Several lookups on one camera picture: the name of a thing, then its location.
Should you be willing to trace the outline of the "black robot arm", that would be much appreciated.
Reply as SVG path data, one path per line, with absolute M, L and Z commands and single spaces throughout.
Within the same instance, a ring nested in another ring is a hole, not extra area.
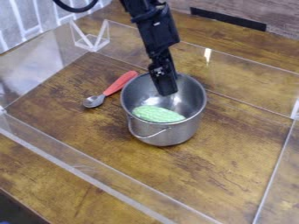
M 169 47 L 180 42 L 180 37 L 168 3 L 159 0 L 120 0 L 120 3 L 136 24 L 152 60 L 148 72 L 156 90 L 161 96 L 171 95 L 177 92 L 177 73 Z

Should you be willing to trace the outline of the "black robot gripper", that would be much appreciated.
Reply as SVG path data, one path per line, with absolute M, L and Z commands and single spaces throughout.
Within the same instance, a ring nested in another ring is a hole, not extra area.
M 168 3 L 132 3 L 132 22 L 136 23 L 144 48 L 152 63 L 148 72 L 161 96 L 177 92 L 177 74 L 169 46 L 180 42 Z

